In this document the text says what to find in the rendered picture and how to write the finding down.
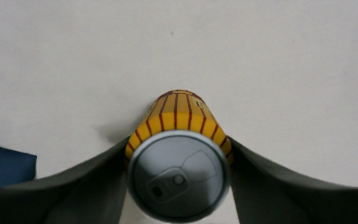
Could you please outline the blue fabric bag with tan handles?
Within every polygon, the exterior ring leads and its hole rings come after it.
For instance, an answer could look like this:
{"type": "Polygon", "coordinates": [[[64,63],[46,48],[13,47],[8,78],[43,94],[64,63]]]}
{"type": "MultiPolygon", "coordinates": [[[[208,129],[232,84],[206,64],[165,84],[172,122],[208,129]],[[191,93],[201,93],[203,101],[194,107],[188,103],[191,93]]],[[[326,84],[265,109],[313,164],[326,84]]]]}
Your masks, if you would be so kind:
{"type": "Polygon", "coordinates": [[[0,148],[0,187],[32,181],[35,158],[0,148]]]}

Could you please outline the yellow drink can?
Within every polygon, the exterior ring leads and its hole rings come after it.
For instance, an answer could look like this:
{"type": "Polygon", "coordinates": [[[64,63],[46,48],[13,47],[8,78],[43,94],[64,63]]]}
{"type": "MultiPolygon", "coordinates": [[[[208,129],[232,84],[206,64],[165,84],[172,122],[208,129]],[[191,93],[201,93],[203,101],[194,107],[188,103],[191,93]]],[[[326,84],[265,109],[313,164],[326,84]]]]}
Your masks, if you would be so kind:
{"type": "Polygon", "coordinates": [[[197,94],[168,91],[152,104],[124,154],[136,205],[169,224],[202,220],[224,202],[234,169],[230,141],[197,94]]]}

